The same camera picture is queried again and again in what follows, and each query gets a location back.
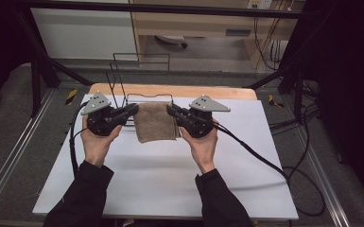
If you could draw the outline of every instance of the silver bracket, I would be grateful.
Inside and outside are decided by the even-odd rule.
[[[231,109],[224,106],[208,96],[202,95],[193,102],[189,104],[193,109],[203,111],[203,112],[230,112]]]
[[[81,111],[81,115],[86,115],[104,109],[107,106],[111,106],[111,102],[102,93],[97,91],[94,96],[90,97],[90,101]]]

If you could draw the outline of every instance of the handheld controller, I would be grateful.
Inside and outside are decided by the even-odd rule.
[[[91,97],[81,115],[88,114],[87,127],[96,135],[108,136],[118,125],[125,125],[129,117],[138,113],[135,103],[115,109],[111,102],[97,92]]]
[[[176,119],[179,127],[184,127],[193,138],[207,135],[214,123],[212,112],[229,112],[231,109],[214,101],[208,96],[201,96],[189,104],[190,109],[181,108],[176,104],[167,106],[167,113]]]

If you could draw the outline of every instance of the gray floor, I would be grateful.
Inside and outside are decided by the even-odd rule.
[[[240,87],[247,85],[264,76],[264,72],[245,71],[249,64],[249,58],[241,52],[242,43],[236,40],[221,40],[191,38],[186,50],[176,45],[161,44],[154,38],[148,40],[147,50],[168,51],[171,53],[172,71],[169,75],[124,75],[124,82],[129,83],[160,83],[160,84],[184,84],[184,85],[208,85]],[[222,55],[226,51],[233,50],[238,53]],[[195,68],[193,65],[201,61],[201,65]],[[222,61],[230,61],[219,67]],[[219,68],[223,72],[232,72],[229,75],[216,73]],[[211,73],[199,73],[201,69],[215,69]],[[84,77],[93,81],[105,81],[105,70],[75,69]],[[23,156],[14,168],[4,190],[0,194],[0,220],[43,221],[43,217],[31,214],[32,208],[38,199],[36,194],[49,174],[50,168],[55,162],[56,156],[68,131],[68,123],[80,103],[83,94],[88,87],[76,85],[66,76],[61,76],[63,86],[55,91],[52,102],[42,119],[41,124],[35,130],[29,141]],[[29,120],[31,113],[30,70],[28,67],[19,67],[10,75],[9,80],[2,89],[0,101],[0,168],[6,161],[11,149],[21,136],[23,129]],[[269,105],[269,91],[277,85],[277,81],[267,86],[269,89],[258,91],[258,98],[263,101],[263,106],[269,123],[281,122],[291,119],[286,108]],[[72,87],[78,87],[78,93],[72,105],[66,106],[64,102]],[[284,102],[291,96],[281,97],[272,92],[277,102]],[[313,119],[309,123],[311,145],[316,151],[327,173],[332,186],[335,188],[338,199],[352,226],[364,226],[364,189],[349,166],[339,164],[333,145],[330,142],[327,131],[322,125],[321,119]],[[278,150],[283,166],[293,166],[301,154],[303,146],[299,140],[297,131],[287,131],[274,136],[275,146]],[[301,169],[313,178],[308,162],[304,162]],[[320,197],[308,182],[296,175],[292,183],[294,201],[296,205],[308,212],[316,212],[320,208]],[[326,212],[317,218],[311,218],[300,214],[300,219],[293,221],[293,226],[334,226],[335,223]]]

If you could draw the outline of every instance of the floor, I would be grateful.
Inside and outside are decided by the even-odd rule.
[[[241,87],[272,72],[265,67],[252,70],[250,58],[243,51],[244,48],[239,39],[186,38],[186,40],[188,47],[182,49],[177,45],[165,44],[150,37],[147,51],[169,53],[171,72],[166,75],[124,75],[124,82]],[[79,65],[77,61],[65,62],[85,78],[97,82],[105,81],[104,72],[109,69],[108,65],[105,66],[107,68],[102,69],[96,62],[87,64],[88,67],[84,63]],[[83,94],[89,89],[74,83],[65,75],[60,76],[63,83],[59,89],[43,88],[44,94],[52,96],[51,101],[41,122],[22,150],[21,156],[13,159],[15,162],[9,169],[9,178],[1,183],[0,220],[27,221],[35,226],[43,221],[43,217],[31,214],[32,208],[62,144],[66,143],[64,138],[73,112]],[[32,103],[30,83],[29,67],[19,67],[12,72],[1,91],[0,170],[30,121]],[[258,98],[263,102],[269,123],[283,122],[292,118],[288,104],[293,96],[279,96],[276,90],[277,84],[278,79],[256,91]],[[73,88],[78,88],[78,93],[72,105],[64,105]],[[274,102],[279,105],[270,105],[269,95],[273,95]],[[306,106],[311,102],[310,98],[304,99]],[[308,123],[308,128],[310,147],[334,188],[347,223],[339,225],[333,219],[331,207],[328,207],[319,217],[300,214],[300,219],[292,222],[293,226],[364,226],[364,189],[352,169],[338,162],[337,153],[328,132],[322,125],[321,117],[314,117]],[[304,142],[301,137],[303,127],[280,134],[277,132],[272,133],[275,134],[273,139],[281,163],[283,166],[294,166],[303,154]],[[308,157],[301,165],[301,170],[308,174],[310,179],[316,181],[317,172],[314,171]],[[295,175],[292,179],[292,188],[297,207],[311,213],[320,210],[321,198],[318,192],[302,175]],[[260,221],[259,224],[287,226],[286,222]]]

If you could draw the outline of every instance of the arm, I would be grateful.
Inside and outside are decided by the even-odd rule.
[[[86,126],[83,118],[83,129]],[[104,161],[111,142],[119,135],[121,126],[109,136],[97,136],[91,131],[81,133],[85,160],[78,174],[58,204],[48,213],[43,226],[98,226],[105,207],[106,189],[113,172]]]
[[[196,185],[202,201],[204,226],[246,227],[253,226],[246,209],[229,190],[215,168],[214,155],[217,146],[217,129],[202,138],[193,138],[181,128],[182,138],[190,145],[194,161],[202,175],[197,175]]]

